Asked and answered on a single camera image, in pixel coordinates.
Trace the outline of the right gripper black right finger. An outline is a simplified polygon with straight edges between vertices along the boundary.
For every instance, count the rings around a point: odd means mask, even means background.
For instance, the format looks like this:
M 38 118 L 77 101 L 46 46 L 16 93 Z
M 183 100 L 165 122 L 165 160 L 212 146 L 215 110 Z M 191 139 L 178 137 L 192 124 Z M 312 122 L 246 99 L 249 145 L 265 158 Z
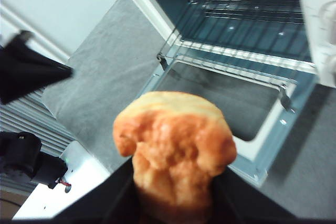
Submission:
M 292 213 L 230 169 L 213 179 L 211 190 L 211 220 L 296 220 Z

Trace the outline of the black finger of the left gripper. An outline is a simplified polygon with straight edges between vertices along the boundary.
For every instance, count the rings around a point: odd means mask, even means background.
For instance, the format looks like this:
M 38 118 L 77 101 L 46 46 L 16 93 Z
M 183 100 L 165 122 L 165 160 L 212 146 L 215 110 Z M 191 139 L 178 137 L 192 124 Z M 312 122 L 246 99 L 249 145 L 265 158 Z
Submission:
M 1 104 L 8 104 L 33 91 L 70 77 L 72 74 L 1 77 Z
M 73 74 L 73 69 L 71 67 L 49 59 L 30 49 L 26 44 L 33 37 L 34 33 L 31 31 L 20 31 L 13 36 L 4 47 L 1 47 L 1 52 L 24 63 L 35 63 L 42 66 L 55 67 L 64 71 L 66 75 Z

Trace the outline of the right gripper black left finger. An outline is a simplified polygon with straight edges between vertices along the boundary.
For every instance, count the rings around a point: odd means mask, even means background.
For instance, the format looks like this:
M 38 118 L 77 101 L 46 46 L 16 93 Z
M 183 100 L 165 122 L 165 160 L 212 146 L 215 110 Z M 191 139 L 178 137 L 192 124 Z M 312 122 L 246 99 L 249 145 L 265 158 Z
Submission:
M 95 189 L 59 213 L 54 220 L 140 220 L 141 207 L 126 161 Z

